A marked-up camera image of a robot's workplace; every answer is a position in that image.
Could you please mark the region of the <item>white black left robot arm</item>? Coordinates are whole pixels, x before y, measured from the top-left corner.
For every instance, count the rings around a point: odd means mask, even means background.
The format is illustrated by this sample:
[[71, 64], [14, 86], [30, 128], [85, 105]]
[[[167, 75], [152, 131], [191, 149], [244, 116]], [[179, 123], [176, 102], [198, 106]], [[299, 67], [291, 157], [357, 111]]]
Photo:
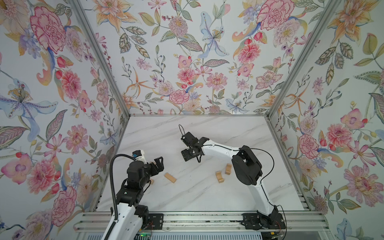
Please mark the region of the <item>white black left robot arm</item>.
[[[127, 178], [121, 188], [115, 191], [113, 165], [117, 158], [132, 160], [127, 168]], [[140, 201], [149, 186], [151, 177], [164, 170], [163, 157], [156, 158], [153, 163], [144, 163], [138, 158], [126, 154], [117, 154], [111, 159], [110, 184], [113, 201], [113, 213], [103, 240], [133, 240], [141, 230], [152, 230], [158, 223], [150, 218], [149, 208], [140, 205]]]

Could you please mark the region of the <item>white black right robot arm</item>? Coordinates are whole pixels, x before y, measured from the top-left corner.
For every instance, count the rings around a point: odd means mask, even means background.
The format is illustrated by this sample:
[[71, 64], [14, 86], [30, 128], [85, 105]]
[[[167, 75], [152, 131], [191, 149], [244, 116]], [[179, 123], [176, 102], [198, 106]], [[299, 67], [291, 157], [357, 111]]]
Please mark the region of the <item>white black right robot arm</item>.
[[197, 139], [190, 132], [183, 134], [181, 140], [187, 147], [181, 151], [186, 162], [194, 158], [201, 162], [203, 156], [230, 160], [237, 179], [249, 187], [257, 204], [259, 218], [269, 225], [278, 220], [279, 210], [270, 202], [269, 195], [264, 189], [262, 164], [250, 147], [245, 145], [240, 148], [224, 146], [209, 138]]

